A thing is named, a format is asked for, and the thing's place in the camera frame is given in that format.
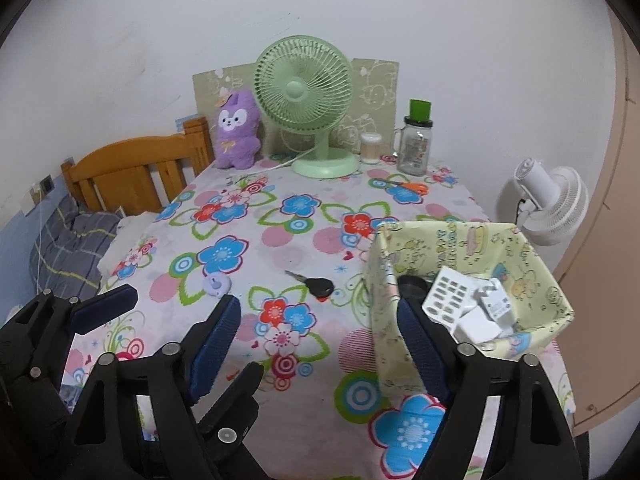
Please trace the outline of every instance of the floral tablecloth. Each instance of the floral tablecloth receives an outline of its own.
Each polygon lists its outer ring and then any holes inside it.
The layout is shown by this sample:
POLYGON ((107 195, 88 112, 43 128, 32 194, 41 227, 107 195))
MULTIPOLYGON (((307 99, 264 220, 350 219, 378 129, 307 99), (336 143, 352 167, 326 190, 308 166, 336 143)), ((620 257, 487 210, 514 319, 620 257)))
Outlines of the floral tablecloth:
MULTIPOLYGON (((263 160, 250 171, 272 168, 263 160)), ((378 387, 362 276, 374 230, 385 219, 485 221, 486 215, 446 166, 434 166, 418 194, 382 179, 407 181, 392 158, 338 179, 312 180, 279 168, 244 178, 208 168, 167 206, 123 257, 106 288, 130 283, 136 308, 76 336, 65 384, 82 385, 98 356, 152 354, 204 320, 230 280, 242 321, 202 416, 250 361, 266 374, 255 399, 258 420, 245 444, 269 475, 287 480, 411 478, 444 413, 422 394, 387 399, 378 387), (229 185, 229 176, 238 181, 229 185), (331 279, 318 301, 287 276, 331 279)), ((557 346, 540 358, 567 413, 575 410, 557 346)), ((480 475, 495 425, 485 413, 469 477, 480 475)), ((148 402, 145 432, 154 434, 148 402)))

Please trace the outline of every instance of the black car key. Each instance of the black car key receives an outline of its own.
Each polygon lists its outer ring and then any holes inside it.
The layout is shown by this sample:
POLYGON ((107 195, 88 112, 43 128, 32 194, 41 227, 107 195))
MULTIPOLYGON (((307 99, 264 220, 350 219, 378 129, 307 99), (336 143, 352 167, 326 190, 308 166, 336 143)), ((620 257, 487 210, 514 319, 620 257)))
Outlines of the black car key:
POLYGON ((304 283, 311 295, 315 296, 318 300, 326 300, 335 290, 334 282, 327 278, 307 278, 306 276, 302 276, 302 274, 296 274, 290 270, 285 270, 285 272, 293 279, 304 283))

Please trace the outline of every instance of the white fan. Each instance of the white fan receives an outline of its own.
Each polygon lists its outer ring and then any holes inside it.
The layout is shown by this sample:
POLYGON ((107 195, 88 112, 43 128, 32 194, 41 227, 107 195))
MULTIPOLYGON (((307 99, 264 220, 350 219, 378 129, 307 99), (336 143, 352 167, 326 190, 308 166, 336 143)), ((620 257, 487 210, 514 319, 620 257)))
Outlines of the white fan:
POLYGON ((539 246, 560 243, 580 227, 589 205, 589 192, 574 168, 561 166, 547 173, 533 158, 516 168, 514 179, 529 198, 518 208, 516 224, 539 246))

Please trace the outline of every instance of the purple plush toy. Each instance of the purple plush toy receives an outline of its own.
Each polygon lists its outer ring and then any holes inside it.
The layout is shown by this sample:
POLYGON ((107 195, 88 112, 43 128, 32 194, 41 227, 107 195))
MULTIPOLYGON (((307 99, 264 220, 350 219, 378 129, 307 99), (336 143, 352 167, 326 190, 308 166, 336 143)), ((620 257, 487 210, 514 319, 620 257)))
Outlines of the purple plush toy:
POLYGON ((220 108, 213 165, 222 170, 231 166, 238 170, 252 167, 254 156, 260 150, 260 140, 255 135, 259 122, 260 108, 252 92, 233 92, 220 108))

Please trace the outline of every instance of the plaid blanket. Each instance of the plaid blanket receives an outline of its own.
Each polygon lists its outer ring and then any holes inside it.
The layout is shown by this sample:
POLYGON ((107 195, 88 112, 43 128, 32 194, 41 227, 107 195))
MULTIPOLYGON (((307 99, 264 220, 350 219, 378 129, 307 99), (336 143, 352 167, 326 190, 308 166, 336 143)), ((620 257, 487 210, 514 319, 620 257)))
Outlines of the plaid blanket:
POLYGON ((60 298, 86 300, 98 293, 98 261, 115 238, 120 217, 88 212, 71 195, 44 224, 30 256, 37 293, 50 288, 60 298))

